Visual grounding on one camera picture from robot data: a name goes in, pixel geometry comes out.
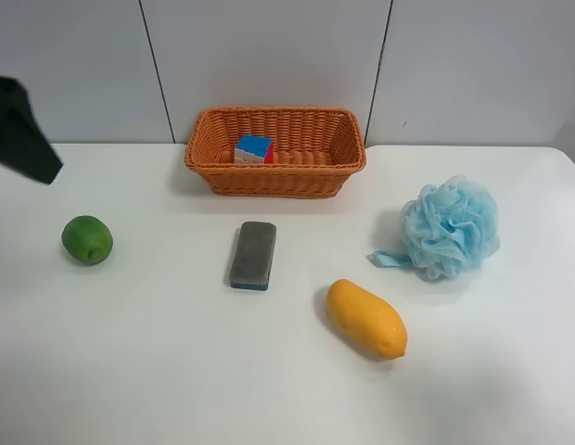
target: yellow mango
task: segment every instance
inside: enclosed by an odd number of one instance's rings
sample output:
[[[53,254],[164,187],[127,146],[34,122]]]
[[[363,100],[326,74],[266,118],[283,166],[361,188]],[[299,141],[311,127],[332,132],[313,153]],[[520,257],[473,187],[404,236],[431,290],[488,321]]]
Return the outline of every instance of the yellow mango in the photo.
[[[405,355],[407,330],[399,314],[384,299],[348,280],[338,280],[326,294],[331,321],[372,354],[385,359]]]

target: gray sponge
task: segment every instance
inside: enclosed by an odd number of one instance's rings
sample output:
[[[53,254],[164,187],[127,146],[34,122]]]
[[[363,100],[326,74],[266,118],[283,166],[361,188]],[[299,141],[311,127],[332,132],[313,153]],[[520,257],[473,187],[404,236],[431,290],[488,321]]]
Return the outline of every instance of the gray sponge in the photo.
[[[267,290],[277,228],[269,222],[244,222],[230,270],[230,286]]]

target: wicker basket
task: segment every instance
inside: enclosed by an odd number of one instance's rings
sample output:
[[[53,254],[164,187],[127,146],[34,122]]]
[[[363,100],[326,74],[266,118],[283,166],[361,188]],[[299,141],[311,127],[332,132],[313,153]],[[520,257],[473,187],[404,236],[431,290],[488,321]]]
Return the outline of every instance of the wicker basket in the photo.
[[[235,164],[244,134],[272,137],[273,164]],[[219,195],[333,197],[365,165],[358,122],[346,109],[212,108],[188,142],[185,164]]]

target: green lime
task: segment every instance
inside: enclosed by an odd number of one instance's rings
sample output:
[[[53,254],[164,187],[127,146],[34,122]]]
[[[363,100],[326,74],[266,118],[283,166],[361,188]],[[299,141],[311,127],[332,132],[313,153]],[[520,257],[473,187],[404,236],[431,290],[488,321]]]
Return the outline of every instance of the green lime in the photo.
[[[69,221],[61,241],[74,259],[85,264],[98,264],[112,251],[110,230],[93,216],[78,216]]]

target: blue bath sponge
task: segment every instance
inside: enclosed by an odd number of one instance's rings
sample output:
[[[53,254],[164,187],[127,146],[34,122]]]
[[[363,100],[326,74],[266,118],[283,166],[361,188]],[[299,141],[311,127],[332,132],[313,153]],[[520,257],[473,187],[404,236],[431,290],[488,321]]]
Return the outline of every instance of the blue bath sponge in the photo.
[[[407,256],[383,250],[372,254],[377,267],[409,264],[426,269],[428,278],[455,278],[478,269],[499,247],[498,208],[480,184],[455,176],[441,186],[426,185],[401,212]]]

